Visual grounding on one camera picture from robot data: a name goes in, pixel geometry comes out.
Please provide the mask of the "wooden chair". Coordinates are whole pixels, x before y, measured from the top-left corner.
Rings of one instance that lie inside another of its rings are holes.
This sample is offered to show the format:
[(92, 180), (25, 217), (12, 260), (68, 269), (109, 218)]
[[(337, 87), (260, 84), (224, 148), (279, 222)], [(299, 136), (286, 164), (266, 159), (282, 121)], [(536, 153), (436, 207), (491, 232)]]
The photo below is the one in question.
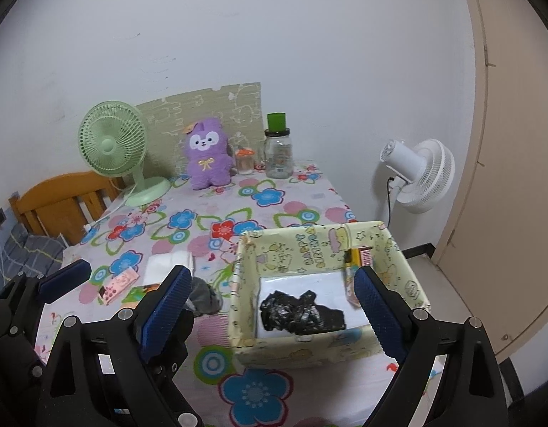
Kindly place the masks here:
[(98, 221), (123, 188), (123, 180), (94, 172), (62, 174), (46, 179), (19, 196), (9, 198), (19, 223), (30, 234), (62, 236), (69, 245), (79, 243), (84, 226)]

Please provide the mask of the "red yellow carton box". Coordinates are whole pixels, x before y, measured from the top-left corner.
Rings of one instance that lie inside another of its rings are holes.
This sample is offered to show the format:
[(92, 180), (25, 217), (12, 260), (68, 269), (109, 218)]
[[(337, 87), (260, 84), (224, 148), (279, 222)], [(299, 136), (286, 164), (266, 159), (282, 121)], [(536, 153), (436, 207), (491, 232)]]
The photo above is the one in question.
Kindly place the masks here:
[(344, 282), (347, 301), (355, 307), (360, 307), (359, 300), (354, 289), (356, 272), (364, 266), (373, 266), (370, 247), (351, 248), (344, 255)]

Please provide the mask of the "glass jar green lid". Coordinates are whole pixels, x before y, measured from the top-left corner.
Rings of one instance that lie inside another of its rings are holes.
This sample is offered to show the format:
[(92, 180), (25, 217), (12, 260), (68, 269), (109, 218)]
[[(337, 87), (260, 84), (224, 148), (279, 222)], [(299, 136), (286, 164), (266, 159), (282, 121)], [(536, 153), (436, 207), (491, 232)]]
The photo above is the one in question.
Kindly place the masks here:
[(262, 154), (264, 169), (269, 178), (286, 179), (293, 174), (293, 152), (286, 114), (270, 113), (266, 117)]

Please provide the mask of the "beige door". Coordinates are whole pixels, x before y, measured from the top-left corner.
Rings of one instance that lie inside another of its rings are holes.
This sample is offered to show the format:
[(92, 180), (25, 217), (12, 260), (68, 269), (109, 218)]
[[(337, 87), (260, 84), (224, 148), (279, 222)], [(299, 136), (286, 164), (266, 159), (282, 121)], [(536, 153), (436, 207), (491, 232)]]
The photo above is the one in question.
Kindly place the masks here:
[(473, 124), (433, 260), (506, 359), (548, 322), (548, 30), (528, 0), (467, 3)]

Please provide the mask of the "floral tablecloth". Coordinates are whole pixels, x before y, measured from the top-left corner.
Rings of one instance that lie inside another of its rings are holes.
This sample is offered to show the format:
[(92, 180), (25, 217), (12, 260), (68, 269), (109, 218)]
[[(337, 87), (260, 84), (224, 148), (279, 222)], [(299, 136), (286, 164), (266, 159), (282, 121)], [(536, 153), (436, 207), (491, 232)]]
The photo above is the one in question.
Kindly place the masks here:
[[(193, 190), (185, 176), (171, 190), (138, 208), (113, 204), (110, 216), (69, 248), (64, 262), (91, 266), (84, 284), (50, 306), (39, 324), (35, 349), (47, 359), (63, 320), (76, 315), (100, 321), (121, 310), (121, 301), (142, 285), (147, 260), (158, 253), (192, 253), (195, 275), (223, 298), (221, 311), (195, 320), (188, 357), (176, 386), (210, 426), (359, 426), (369, 417), (396, 373), (396, 362), (379, 353), (341, 363), (290, 369), (248, 368), (229, 343), (230, 278), (241, 236), (252, 230), (359, 223), (315, 165), (290, 178), (262, 172), (235, 176), (229, 185)], [(108, 306), (102, 285), (133, 268), (138, 280)]]

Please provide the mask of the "yellow cartoon storage box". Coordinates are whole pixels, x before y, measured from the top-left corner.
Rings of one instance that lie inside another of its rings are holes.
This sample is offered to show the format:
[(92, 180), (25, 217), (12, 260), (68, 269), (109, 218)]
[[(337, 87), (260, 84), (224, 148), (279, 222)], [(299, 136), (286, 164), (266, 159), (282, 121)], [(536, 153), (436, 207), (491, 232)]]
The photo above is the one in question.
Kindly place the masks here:
[[(252, 230), (238, 243), (230, 278), (229, 343), (242, 365), (260, 369), (312, 367), (362, 359), (381, 347), (363, 310), (354, 305), (345, 255), (366, 248), (371, 266), (390, 290), (412, 309), (430, 308), (408, 261), (379, 222)], [(276, 291), (299, 297), (315, 293), (316, 303), (344, 315), (345, 328), (297, 336), (266, 330), (259, 307)]]

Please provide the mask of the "green cartoon backboard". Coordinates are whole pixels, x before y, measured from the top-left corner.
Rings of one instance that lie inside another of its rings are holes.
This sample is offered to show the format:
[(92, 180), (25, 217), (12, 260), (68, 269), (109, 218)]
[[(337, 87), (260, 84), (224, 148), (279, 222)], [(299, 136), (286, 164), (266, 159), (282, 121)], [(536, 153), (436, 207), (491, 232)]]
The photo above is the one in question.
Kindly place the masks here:
[(232, 148), (256, 148), (264, 138), (259, 83), (232, 84), (171, 95), (138, 106), (145, 119), (146, 176), (171, 178), (186, 171), (184, 129), (218, 118)]

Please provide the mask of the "grey socks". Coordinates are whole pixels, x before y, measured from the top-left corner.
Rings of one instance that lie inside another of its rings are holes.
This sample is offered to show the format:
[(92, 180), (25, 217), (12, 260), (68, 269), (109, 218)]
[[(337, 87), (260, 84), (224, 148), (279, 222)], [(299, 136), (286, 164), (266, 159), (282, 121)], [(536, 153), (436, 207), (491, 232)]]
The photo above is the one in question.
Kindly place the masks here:
[(195, 317), (218, 314), (223, 306), (223, 298), (205, 280), (192, 278), (192, 288), (185, 303)]

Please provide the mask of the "black plastic bag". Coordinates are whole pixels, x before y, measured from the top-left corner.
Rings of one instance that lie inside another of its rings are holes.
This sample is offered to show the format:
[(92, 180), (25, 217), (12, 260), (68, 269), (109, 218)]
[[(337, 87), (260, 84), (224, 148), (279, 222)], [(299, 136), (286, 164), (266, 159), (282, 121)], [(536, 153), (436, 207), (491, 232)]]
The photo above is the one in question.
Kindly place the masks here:
[(287, 331), (296, 336), (345, 330), (344, 313), (319, 305), (315, 299), (312, 290), (307, 290), (299, 298), (274, 291), (259, 306), (263, 328), (268, 332)]

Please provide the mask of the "small jar orange lid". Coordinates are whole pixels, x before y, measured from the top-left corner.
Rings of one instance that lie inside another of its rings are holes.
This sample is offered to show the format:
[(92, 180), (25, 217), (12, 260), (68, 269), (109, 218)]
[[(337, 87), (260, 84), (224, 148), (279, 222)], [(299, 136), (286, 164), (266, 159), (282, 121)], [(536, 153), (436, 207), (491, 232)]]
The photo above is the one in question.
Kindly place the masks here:
[(239, 148), (235, 154), (238, 174), (251, 174), (255, 169), (255, 152), (250, 148)]

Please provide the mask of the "pink small box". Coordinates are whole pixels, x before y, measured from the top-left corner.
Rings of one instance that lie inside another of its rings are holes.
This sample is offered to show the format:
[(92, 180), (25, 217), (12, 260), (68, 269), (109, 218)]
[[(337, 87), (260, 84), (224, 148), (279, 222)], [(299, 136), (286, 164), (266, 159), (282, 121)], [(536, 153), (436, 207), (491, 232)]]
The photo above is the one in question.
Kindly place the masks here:
[(129, 286), (133, 285), (138, 278), (139, 274), (133, 268), (127, 268), (100, 287), (98, 291), (100, 302), (108, 306)]

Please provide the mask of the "purple plush toy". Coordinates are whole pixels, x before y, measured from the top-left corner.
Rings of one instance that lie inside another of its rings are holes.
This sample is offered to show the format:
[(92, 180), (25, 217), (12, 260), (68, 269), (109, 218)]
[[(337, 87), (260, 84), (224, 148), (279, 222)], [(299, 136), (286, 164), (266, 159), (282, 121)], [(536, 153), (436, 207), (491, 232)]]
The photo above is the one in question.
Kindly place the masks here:
[(234, 161), (229, 138), (218, 118), (205, 118), (184, 130), (187, 174), (193, 190), (221, 187), (231, 181)]

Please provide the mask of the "green desk fan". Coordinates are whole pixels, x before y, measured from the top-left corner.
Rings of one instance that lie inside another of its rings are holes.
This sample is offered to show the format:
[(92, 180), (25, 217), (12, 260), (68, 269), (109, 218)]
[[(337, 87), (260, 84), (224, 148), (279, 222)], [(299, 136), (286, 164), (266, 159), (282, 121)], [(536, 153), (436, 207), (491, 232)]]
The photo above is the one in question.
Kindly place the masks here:
[(125, 204), (151, 204), (171, 189), (163, 176), (143, 175), (147, 132), (141, 112), (122, 101), (104, 101), (84, 116), (78, 131), (78, 147), (84, 162), (105, 178), (133, 179)]

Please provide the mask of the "white standing fan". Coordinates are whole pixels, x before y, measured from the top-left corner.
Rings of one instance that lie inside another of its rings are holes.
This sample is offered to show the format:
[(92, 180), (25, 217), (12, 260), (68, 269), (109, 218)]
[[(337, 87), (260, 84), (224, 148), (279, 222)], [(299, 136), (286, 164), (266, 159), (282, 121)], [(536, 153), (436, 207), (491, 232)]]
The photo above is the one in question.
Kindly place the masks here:
[(397, 205), (412, 214), (430, 211), (452, 186), (453, 153), (439, 140), (427, 139), (414, 148), (391, 139), (380, 153), (380, 162), (393, 176), (387, 180), (387, 225)]

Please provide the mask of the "blue plaid fabric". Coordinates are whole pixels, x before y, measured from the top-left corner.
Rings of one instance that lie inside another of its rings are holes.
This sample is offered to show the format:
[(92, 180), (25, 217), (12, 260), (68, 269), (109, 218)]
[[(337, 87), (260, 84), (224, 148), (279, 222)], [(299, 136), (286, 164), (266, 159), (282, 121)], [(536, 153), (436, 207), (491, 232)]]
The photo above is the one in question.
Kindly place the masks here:
[(33, 278), (58, 271), (65, 249), (61, 238), (30, 234), (22, 224), (0, 230), (0, 291), (21, 272)]

